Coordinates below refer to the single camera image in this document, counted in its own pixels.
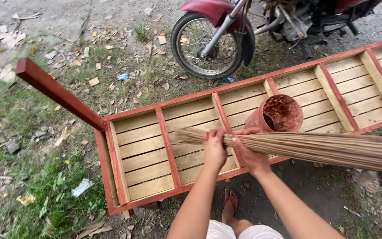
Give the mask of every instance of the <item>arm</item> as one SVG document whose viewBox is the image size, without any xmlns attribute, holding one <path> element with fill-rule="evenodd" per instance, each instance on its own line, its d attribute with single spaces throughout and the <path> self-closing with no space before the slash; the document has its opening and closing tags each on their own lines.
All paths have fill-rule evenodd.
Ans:
<svg viewBox="0 0 382 239">
<path fill-rule="evenodd" d="M 254 129 L 235 132 L 235 134 L 258 133 Z M 255 153 L 234 138 L 250 173 L 256 177 L 266 192 L 270 202 L 281 217 L 293 239 L 343 239 L 329 224 L 309 208 L 284 182 L 272 172 L 268 155 Z"/>
<path fill-rule="evenodd" d="M 204 141 L 204 166 L 173 220 L 167 239 L 205 239 L 216 178 L 226 161 L 225 130 L 211 130 Z"/>
</svg>

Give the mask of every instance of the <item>foot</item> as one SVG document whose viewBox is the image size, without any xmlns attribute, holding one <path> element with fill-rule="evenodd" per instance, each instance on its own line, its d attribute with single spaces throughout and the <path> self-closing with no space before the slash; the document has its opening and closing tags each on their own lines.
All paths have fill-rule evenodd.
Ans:
<svg viewBox="0 0 382 239">
<path fill-rule="evenodd" d="M 235 209 L 231 201 L 233 201 L 235 205 L 238 205 L 238 197 L 231 189 L 225 189 L 224 199 L 227 200 L 228 198 L 230 199 L 225 203 L 222 212 L 222 223 L 226 225 L 229 225 L 232 221 L 236 220 L 234 217 Z"/>
</svg>

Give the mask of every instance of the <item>red plastic container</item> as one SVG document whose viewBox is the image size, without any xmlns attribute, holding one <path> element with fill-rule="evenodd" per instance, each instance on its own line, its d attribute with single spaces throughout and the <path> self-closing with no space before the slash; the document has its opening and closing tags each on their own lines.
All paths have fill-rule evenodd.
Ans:
<svg viewBox="0 0 382 239">
<path fill-rule="evenodd" d="M 297 132 L 303 124 L 300 105 L 288 95 L 267 98 L 246 119 L 246 128 L 260 128 L 261 133 Z"/>
</svg>

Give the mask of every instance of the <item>wooden bench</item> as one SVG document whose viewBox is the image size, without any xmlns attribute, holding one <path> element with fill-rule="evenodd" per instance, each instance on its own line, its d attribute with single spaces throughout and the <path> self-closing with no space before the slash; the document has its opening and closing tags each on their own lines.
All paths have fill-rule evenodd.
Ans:
<svg viewBox="0 0 382 239">
<path fill-rule="evenodd" d="M 203 147 L 171 145 L 177 129 L 244 128 L 247 117 L 274 94 L 300 104 L 300 132 L 362 134 L 382 127 L 382 42 L 107 117 L 28 58 L 19 59 L 16 73 L 95 128 L 109 214 L 192 188 L 203 166 Z M 218 181 L 248 171 L 238 151 L 227 151 Z"/>
</svg>

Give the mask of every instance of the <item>coconut broom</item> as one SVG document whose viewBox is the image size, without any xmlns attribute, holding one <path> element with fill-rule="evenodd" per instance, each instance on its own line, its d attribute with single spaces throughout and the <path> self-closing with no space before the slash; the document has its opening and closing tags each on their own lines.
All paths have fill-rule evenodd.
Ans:
<svg viewBox="0 0 382 239">
<path fill-rule="evenodd" d="M 175 143 L 202 144 L 207 131 L 183 128 Z M 350 168 L 382 171 L 382 137 L 335 133 L 257 133 L 225 134 L 223 143 L 233 147 L 239 138 L 250 150 Z"/>
</svg>

